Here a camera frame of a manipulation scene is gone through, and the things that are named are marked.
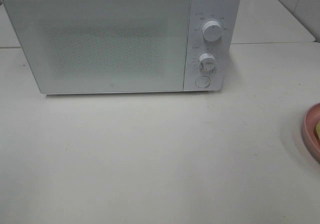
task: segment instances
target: microwave oven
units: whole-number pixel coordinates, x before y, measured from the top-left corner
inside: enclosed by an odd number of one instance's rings
[[[2,0],[44,94],[214,91],[240,0]]]

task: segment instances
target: white countertop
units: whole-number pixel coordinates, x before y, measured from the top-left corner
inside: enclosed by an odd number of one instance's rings
[[[241,0],[233,44],[313,42],[315,38],[278,0]],[[3,5],[0,6],[0,48],[19,47]]]
[[[232,45],[220,92],[39,93],[0,50],[0,223],[318,223],[318,43]]]

